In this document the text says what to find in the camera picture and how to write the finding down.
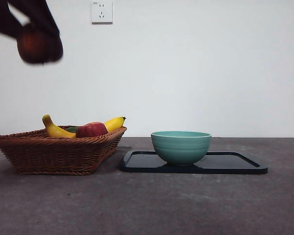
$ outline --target basket rim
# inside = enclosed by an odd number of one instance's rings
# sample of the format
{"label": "basket rim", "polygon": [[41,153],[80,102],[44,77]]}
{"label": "basket rim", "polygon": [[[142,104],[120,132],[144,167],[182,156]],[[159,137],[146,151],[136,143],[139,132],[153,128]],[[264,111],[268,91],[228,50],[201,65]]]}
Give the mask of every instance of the basket rim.
{"label": "basket rim", "polygon": [[39,134],[41,132],[44,132],[45,129],[40,130],[34,130],[29,132],[20,132],[15,134],[8,134],[8,135],[0,135],[0,142],[8,141],[8,142],[18,142],[18,143],[28,143],[33,142],[36,143],[100,143],[100,142],[106,142],[106,141],[112,141],[115,138],[117,138],[120,135],[123,135],[123,133],[127,130],[125,126],[117,129],[114,132],[110,132],[101,136],[95,136],[95,137],[84,137],[84,138],[54,138],[54,137],[26,137],[28,134]]}

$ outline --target bowl rim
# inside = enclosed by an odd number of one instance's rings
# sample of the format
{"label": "bowl rim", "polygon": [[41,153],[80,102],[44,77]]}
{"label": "bowl rim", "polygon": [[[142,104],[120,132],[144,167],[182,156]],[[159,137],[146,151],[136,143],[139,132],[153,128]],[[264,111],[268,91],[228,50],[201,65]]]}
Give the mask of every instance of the bowl rim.
{"label": "bowl rim", "polygon": [[[161,135],[161,133],[165,132],[188,132],[188,133],[200,133],[200,134],[205,134],[205,136],[188,136],[188,137],[183,137],[183,136],[166,136],[166,135]],[[160,136],[160,137],[167,137],[167,138],[206,138],[206,137],[211,137],[211,134],[205,133],[205,132],[198,132],[198,131],[156,131],[151,133],[152,136]]]}

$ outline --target green fruit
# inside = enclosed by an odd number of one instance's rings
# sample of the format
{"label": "green fruit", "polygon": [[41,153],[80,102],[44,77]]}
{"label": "green fruit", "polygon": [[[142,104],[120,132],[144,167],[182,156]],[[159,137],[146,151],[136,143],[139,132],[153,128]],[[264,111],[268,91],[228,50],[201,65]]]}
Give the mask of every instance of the green fruit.
{"label": "green fruit", "polygon": [[76,133],[77,129],[78,129],[78,126],[70,126],[65,130],[68,131],[68,132],[71,132],[71,133]]}

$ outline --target electrical socket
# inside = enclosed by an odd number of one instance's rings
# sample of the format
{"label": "electrical socket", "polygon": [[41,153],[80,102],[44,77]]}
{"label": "electrical socket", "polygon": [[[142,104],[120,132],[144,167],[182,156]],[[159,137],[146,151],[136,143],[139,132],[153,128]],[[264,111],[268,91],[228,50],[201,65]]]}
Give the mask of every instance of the electrical socket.
{"label": "electrical socket", "polygon": [[112,24],[113,4],[111,0],[98,0],[92,3],[92,24]]}

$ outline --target yellow banana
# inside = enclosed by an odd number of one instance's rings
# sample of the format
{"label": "yellow banana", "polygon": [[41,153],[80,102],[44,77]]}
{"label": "yellow banana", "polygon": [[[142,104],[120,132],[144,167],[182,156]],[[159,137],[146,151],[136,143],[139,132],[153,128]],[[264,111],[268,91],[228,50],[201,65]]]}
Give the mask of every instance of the yellow banana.
{"label": "yellow banana", "polygon": [[106,126],[108,132],[113,132],[123,126],[125,119],[125,117],[115,117],[106,121],[104,125]]}
{"label": "yellow banana", "polygon": [[61,137],[66,137],[66,138],[75,138],[75,133],[68,132],[66,130],[63,130],[61,127],[58,127],[53,124],[50,115],[46,114],[43,116],[43,123],[46,127],[46,131],[49,137],[54,137],[54,138],[61,138]]}

